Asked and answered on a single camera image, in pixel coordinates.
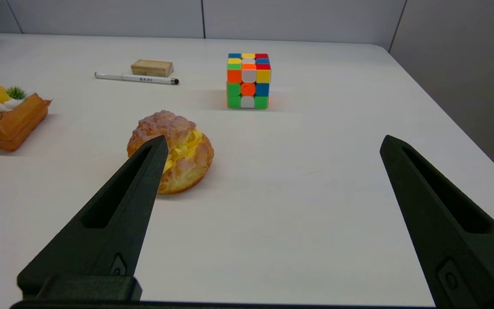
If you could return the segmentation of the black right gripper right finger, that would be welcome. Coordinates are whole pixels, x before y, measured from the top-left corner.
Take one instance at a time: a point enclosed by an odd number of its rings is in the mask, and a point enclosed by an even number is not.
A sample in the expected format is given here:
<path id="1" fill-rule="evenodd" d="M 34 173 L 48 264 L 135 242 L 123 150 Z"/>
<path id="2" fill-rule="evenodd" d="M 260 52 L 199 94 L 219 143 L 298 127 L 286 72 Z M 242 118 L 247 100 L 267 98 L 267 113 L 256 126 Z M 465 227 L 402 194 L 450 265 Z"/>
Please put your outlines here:
<path id="1" fill-rule="evenodd" d="M 408 143 L 380 156 L 438 308 L 494 308 L 494 219 Z"/>

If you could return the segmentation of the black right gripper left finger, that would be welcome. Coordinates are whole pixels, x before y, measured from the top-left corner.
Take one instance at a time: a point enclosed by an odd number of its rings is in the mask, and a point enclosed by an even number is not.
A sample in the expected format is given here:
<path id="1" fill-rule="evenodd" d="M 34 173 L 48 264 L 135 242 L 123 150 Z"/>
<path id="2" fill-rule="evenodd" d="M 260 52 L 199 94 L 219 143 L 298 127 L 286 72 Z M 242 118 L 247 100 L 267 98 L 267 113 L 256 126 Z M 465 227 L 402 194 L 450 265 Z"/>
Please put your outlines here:
<path id="1" fill-rule="evenodd" d="M 168 154 L 145 142 L 19 273 L 24 297 L 51 276 L 133 276 Z"/>

